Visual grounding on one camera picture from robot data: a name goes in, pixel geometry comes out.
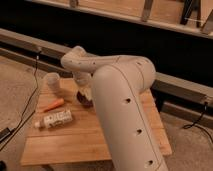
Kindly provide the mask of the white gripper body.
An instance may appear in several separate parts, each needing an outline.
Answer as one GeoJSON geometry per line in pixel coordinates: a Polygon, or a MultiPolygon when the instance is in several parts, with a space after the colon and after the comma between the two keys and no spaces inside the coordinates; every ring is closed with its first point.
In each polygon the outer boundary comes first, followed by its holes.
{"type": "Polygon", "coordinates": [[[78,86],[79,92],[85,97],[91,97],[91,75],[77,74],[74,80],[78,86]]]}

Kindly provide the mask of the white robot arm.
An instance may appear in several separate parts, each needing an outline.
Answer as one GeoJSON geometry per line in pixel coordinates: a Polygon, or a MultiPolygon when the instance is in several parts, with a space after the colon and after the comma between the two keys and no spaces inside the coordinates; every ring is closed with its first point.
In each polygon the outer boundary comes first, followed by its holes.
{"type": "Polygon", "coordinates": [[[77,46],[61,65],[92,75],[92,101],[116,171],[168,171],[140,99],[155,80],[152,61],[135,55],[88,57],[77,46]]]}

